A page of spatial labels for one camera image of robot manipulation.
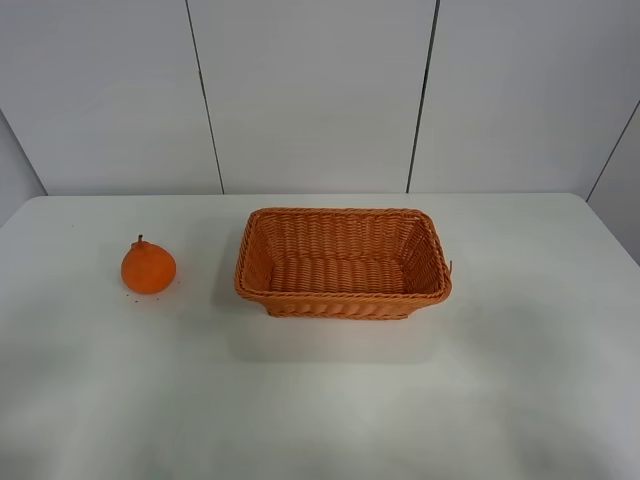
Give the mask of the orange fruit with stem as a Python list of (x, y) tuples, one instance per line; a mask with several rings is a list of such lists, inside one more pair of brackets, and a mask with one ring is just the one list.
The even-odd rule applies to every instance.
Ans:
[(173, 282), (176, 272), (174, 257), (159, 245), (146, 241), (142, 234), (131, 244), (120, 268), (124, 285), (143, 295), (164, 291)]

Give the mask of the orange woven wicker basket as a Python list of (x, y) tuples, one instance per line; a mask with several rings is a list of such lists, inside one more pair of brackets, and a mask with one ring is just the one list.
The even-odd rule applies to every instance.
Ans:
[(445, 301), (452, 279), (419, 210), (275, 207), (249, 216), (234, 286), (273, 317), (400, 320)]

